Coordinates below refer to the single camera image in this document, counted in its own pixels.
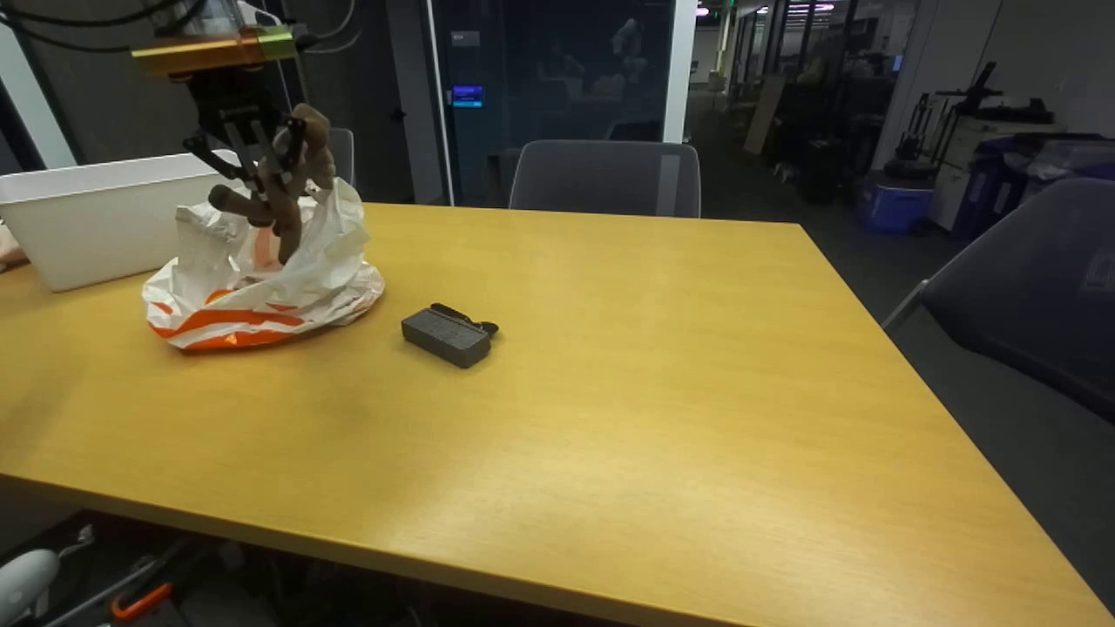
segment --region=plastic bag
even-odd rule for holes
[[[302,242],[285,263],[273,228],[208,200],[178,207],[178,256],[143,285],[148,324],[178,350],[240,350],[370,313],[382,274],[361,256],[357,187],[336,176],[300,207]]]

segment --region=wooden table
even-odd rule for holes
[[[0,277],[0,472],[629,624],[1112,624],[797,225],[373,204],[360,324],[186,357]],[[472,373],[401,340],[505,327]]]

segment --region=chair backrest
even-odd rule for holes
[[[699,214],[699,155],[675,144],[537,138],[519,152],[510,204]]]
[[[330,128],[336,171],[357,187],[357,133],[346,126]]]
[[[974,241],[921,290],[967,348],[1115,422],[1115,185],[1063,182]]]

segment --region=office chair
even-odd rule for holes
[[[699,214],[699,155],[675,144],[537,138],[519,152],[510,204]]]
[[[1028,198],[925,277],[886,327],[912,305],[1115,425],[1115,185],[1076,176]]]

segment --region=small black object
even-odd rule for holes
[[[494,324],[433,301],[403,320],[403,337],[459,370],[472,370],[492,350]]]

